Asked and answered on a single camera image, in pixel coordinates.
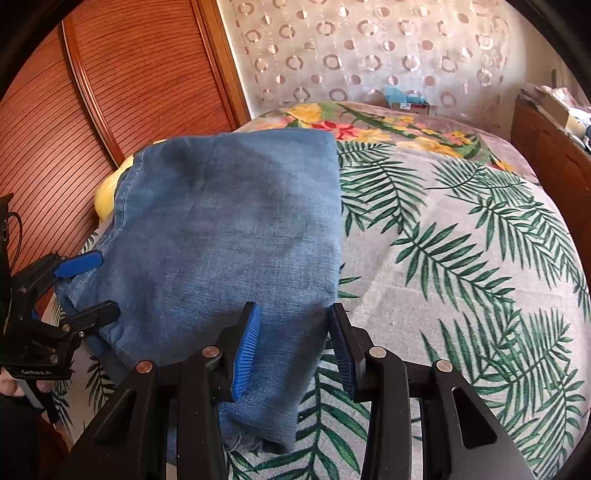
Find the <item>person's left hand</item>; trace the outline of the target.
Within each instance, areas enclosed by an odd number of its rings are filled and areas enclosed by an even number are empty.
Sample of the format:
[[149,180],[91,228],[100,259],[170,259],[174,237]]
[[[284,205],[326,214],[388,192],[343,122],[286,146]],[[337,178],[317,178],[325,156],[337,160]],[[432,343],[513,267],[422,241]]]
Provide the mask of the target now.
[[[41,392],[51,391],[54,387],[54,381],[37,380],[36,386]],[[9,397],[23,397],[25,392],[19,385],[18,381],[14,379],[10,373],[4,368],[1,368],[0,375],[0,393]]]

